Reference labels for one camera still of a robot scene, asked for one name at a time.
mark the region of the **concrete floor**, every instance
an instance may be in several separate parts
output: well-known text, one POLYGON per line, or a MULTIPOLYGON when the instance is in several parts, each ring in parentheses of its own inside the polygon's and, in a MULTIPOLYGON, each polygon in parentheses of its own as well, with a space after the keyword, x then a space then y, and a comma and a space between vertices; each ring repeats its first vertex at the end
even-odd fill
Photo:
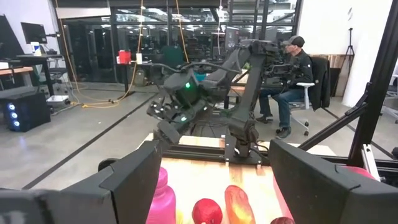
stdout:
MULTIPOLYGON (((115 91, 85 89, 82 90, 82 93, 102 99, 116 98, 121 95, 117 89, 115 91)), ((98 163, 103 159, 120 158, 129 154, 152 132, 158 122, 146 115, 147 105, 151 101, 149 99, 154 95, 155 93, 135 93, 122 100, 121 104, 115 108, 83 109, 76 107, 52 117, 51 123, 39 126, 27 133, 12 133, 7 131, 4 125, 0 125, 0 142, 2 143, 0 187, 63 189, 94 174, 98 163), (81 147, 88 141, 148 100, 146 105, 137 109, 82 150, 81 147), (58 169, 48 171, 68 156, 71 157, 70 160, 59 166, 58 169), (48 176, 37 181, 37 178, 46 171, 48 176)), ((340 101, 340 99, 334 98, 329 107, 329 110, 337 116, 341 116, 347 110, 340 101)), ((277 115, 277 105, 273 101, 271 108, 273 114, 277 115)), ((308 119, 310 136, 336 120, 323 109, 316 112, 312 110, 294 111, 293 115, 308 119)), ((273 139, 277 125, 278 120, 272 124, 258 124, 259 138, 265 141, 273 139)), ((353 121, 351 125, 355 128, 356 121, 353 121)), ((286 142, 301 143, 310 137, 303 135, 303 127, 295 121, 292 121, 292 129, 293 133, 285 140, 286 142)), ((397 129, 398 124, 394 124, 392 118, 382 116, 379 118, 373 141, 385 150, 391 151, 393 147, 398 146, 398 139, 394 136, 397 129)), ((204 131, 202 134, 213 137, 213 133, 209 131, 204 131)), ((353 136, 354 132, 345 127, 320 144, 329 146, 339 156, 347 156, 353 136)), ((380 150, 375 147, 373 149, 376 158, 389 159, 380 150)))

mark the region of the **man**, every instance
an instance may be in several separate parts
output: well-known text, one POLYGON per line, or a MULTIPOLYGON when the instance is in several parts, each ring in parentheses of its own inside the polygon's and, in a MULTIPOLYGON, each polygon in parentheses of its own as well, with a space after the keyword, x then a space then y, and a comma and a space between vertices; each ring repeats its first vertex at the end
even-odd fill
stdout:
POLYGON ((278 139, 285 139, 292 132, 290 127, 290 108, 289 102, 294 102, 304 98, 304 88, 297 86, 299 82, 312 83, 312 63, 310 57, 302 49, 305 41, 301 36, 292 36, 289 40, 283 41, 286 52, 289 54, 287 63, 296 63, 299 69, 295 72, 296 77, 289 83, 285 91, 276 88, 265 88, 260 91, 260 114, 262 117, 257 121, 268 123, 272 119, 271 109, 269 108, 268 97, 271 96, 278 102, 279 107, 279 129, 276 131, 278 139))

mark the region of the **glass wall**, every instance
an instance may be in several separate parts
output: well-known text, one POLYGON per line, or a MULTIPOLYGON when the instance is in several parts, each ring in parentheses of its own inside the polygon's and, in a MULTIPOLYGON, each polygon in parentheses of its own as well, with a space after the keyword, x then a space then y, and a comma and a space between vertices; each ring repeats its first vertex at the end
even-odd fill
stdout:
POLYGON ((166 1, 160 7, 112 7, 110 16, 66 19, 64 29, 80 81, 118 82, 115 61, 119 50, 130 50, 132 60, 138 50, 144 60, 152 60, 169 46, 181 50, 185 46, 189 61, 215 60, 225 58, 227 29, 233 30, 238 42, 260 37, 286 40, 295 34, 298 2, 232 0, 228 7, 178 10, 167 7, 166 1))

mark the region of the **sneaker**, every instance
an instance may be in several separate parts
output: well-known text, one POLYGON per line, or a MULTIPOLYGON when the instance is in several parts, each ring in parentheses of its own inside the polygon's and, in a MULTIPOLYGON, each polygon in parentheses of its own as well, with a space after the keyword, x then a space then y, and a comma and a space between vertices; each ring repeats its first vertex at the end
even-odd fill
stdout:
POLYGON ((282 128, 280 132, 276 135, 277 139, 285 139, 292 132, 292 128, 282 128))
POLYGON ((269 123, 270 121, 272 121, 272 116, 268 116, 268 117, 262 116, 262 117, 260 117, 260 118, 256 118, 256 121, 262 122, 262 123, 264 123, 264 124, 267 124, 267 123, 269 123))

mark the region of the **tripod stand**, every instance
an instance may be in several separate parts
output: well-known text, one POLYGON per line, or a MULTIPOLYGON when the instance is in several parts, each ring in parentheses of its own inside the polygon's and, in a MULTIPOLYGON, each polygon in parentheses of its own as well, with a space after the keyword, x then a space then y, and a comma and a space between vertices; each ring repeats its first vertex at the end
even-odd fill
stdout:
MULTIPOLYGON (((349 30, 349 45, 347 47, 346 54, 344 55, 343 63, 341 64, 341 67, 340 67, 340 74, 343 71, 344 63, 346 62, 346 58, 348 57, 348 76, 349 76, 351 73, 351 67, 353 66, 355 51, 354 51, 353 45, 351 43, 352 38, 353 38, 353 36, 352 36, 353 28, 351 27, 348 30, 349 30)), ((338 83, 338 81, 336 82, 335 87, 332 89, 332 91, 334 91, 334 92, 336 92, 337 83, 338 83)))

